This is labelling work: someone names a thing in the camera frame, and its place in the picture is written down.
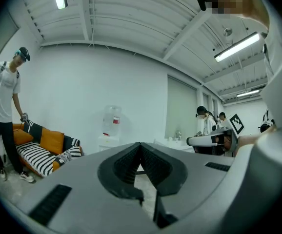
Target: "sink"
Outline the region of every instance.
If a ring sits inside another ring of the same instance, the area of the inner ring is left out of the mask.
[[[169,148],[173,148],[173,149],[177,149],[177,150],[190,150],[193,151],[193,147],[188,146],[186,144],[185,140],[172,140],[169,141],[168,139],[155,139],[154,140],[155,144],[161,145],[161,146],[165,146],[165,147],[169,147]]]

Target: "striped cushion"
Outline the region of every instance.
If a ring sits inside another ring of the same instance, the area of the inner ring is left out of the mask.
[[[64,144],[63,150],[67,151],[68,149],[72,148],[73,146],[80,146],[81,142],[77,138],[71,138],[69,136],[64,136]]]
[[[53,171],[55,155],[43,149],[38,143],[28,142],[16,147],[19,155],[42,177]]]
[[[40,143],[41,135],[42,135],[42,126],[39,126],[38,124],[29,121],[29,124],[25,122],[24,124],[24,132],[29,133],[32,137],[34,137],[33,142]]]

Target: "shoe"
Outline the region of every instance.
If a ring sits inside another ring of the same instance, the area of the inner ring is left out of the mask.
[[[27,182],[30,182],[30,183],[34,182],[34,178],[32,176],[28,175],[27,172],[22,172],[20,174],[20,179],[26,180]]]
[[[0,168],[0,177],[3,179],[3,181],[7,180],[6,172],[4,168]]]

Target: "person's hand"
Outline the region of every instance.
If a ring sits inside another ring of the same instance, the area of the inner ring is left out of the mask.
[[[219,137],[215,137],[215,142],[219,143]],[[231,137],[230,136],[223,136],[223,146],[227,151],[230,150],[231,148]]]
[[[28,114],[23,113],[23,115],[20,118],[21,122],[27,122],[28,123]]]

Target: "floor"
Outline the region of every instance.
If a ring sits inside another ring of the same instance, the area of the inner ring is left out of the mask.
[[[0,153],[3,154],[3,143],[0,138]],[[34,174],[32,171],[28,170],[26,167],[25,171],[29,173],[29,175],[33,176],[35,182],[28,183],[25,180],[21,180],[19,178],[19,174],[14,171],[12,164],[7,158],[5,165],[6,173],[7,173],[7,181],[3,181],[0,177],[0,195],[4,196],[7,200],[9,200],[12,204],[16,205],[21,197],[25,195],[30,189],[34,187],[34,185],[41,180],[42,178]]]
[[[0,154],[3,154],[3,143],[0,138]],[[13,205],[17,205],[21,197],[25,195],[29,190],[31,190],[34,185],[40,181],[42,178],[34,174],[32,171],[24,167],[24,170],[33,176],[35,182],[28,183],[24,180],[19,179],[19,175],[14,171],[12,164],[7,158],[5,165],[7,173],[7,181],[3,181],[0,177],[0,195],[4,196],[9,202]],[[137,175],[135,180],[135,187],[142,190],[144,194],[144,202],[142,208],[145,213],[148,214],[150,219],[153,219],[154,208],[155,208],[155,199],[156,199],[156,189],[150,182],[147,175]]]
[[[142,208],[150,219],[153,219],[156,200],[155,187],[152,185],[146,174],[136,176],[135,187],[143,191],[144,202],[142,204]]]

